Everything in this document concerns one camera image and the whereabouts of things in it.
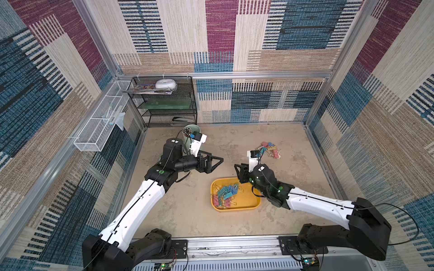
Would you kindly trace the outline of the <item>teal binder clip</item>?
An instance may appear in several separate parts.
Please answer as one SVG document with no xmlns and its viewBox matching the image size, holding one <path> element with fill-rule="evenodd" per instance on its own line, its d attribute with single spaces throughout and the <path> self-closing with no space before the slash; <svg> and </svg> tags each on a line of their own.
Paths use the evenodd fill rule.
<svg viewBox="0 0 434 271">
<path fill-rule="evenodd" d="M 236 195 L 238 193 L 238 185 L 230 185 L 228 187 L 229 191 L 233 194 Z"/>
<path fill-rule="evenodd" d="M 231 198 L 232 196 L 233 196 L 232 189 L 228 186 L 222 187 L 218 191 L 218 197 L 222 198 L 223 200 Z"/>
</svg>

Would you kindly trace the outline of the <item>yellow storage tray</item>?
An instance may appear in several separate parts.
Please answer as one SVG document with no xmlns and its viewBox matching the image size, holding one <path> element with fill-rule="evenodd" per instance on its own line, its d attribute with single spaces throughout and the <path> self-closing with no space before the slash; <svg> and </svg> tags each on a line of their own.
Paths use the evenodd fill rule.
<svg viewBox="0 0 434 271">
<path fill-rule="evenodd" d="M 238 185 L 238 193 L 231 198 L 223 200 L 219 198 L 220 206 L 214 207 L 212 203 L 212 195 L 218 195 L 218 191 L 225 186 Z M 231 178 L 219 178 L 210 186 L 210 202 L 211 206 L 218 212 L 229 211 L 248 211 L 255 210 L 262 202 L 262 199 L 258 197 L 259 191 L 253 189 L 253 186 L 249 183 L 241 184 L 236 177 Z"/>
</svg>

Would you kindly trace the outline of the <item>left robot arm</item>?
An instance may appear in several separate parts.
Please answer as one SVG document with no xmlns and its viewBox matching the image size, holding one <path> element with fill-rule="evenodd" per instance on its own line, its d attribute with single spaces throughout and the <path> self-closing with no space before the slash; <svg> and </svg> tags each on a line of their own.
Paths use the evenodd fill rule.
<svg viewBox="0 0 434 271">
<path fill-rule="evenodd" d="M 133 236 L 156 203 L 178 180 L 180 172 L 196 170 L 209 174 L 223 158 L 201 150 L 206 142 L 204 134 L 192 135 L 188 151 L 184 141 L 170 138 L 163 147 L 163 154 L 145 175 L 136 194 L 99 235 L 89 235 L 82 244 L 83 269 L 85 271 L 131 271 L 135 266 L 153 257 L 168 257 L 172 251 L 171 235 L 154 229 L 138 241 Z"/>
</svg>

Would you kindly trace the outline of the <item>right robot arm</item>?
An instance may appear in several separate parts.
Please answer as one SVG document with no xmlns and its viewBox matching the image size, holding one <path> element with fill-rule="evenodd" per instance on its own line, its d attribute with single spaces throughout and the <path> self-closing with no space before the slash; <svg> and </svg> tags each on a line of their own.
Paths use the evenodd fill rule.
<svg viewBox="0 0 434 271">
<path fill-rule="evenodd" d="M 328 226 L 304 224 L 297 236 L 299 244 L 310 249 L 352 248 L 377 261 L 386 259 L 392 226 L 367 199 L 343 201 L 306 192 L 278 181 L 265 164 L 254 168 L 236 164 L 234 168 L 242 184 L 250 183 L 275 207 L 306 212 L 333 223 Z"/>
</svg>

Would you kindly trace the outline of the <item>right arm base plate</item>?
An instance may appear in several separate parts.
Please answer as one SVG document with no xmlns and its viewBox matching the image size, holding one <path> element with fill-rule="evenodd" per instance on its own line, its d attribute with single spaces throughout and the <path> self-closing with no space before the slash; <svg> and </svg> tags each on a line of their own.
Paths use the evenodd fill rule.
<svg viewBox="0 0 434 271">
<path fill-rule="evenodd" d="M 314 248 L 312 245 L 303 243 L 296 236 L 278 236 L 279 246 L 282 255 L 307 255 L 307 254 L 328 254 L 327 247 Z"/>
</svg>

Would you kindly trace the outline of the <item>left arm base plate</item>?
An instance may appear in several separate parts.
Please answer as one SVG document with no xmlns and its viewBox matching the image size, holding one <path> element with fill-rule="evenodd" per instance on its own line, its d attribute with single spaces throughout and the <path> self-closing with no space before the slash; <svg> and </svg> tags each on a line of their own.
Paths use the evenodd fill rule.
<svg viewBox="0 0 434 271">
<path fill-rule="evenodd" d="M 171 244 L 166 246 L 162 253 L 163 259 L 186 259 L 188 249 L 187 239 L 175 239 L 171 241 Z"/>
</svg>

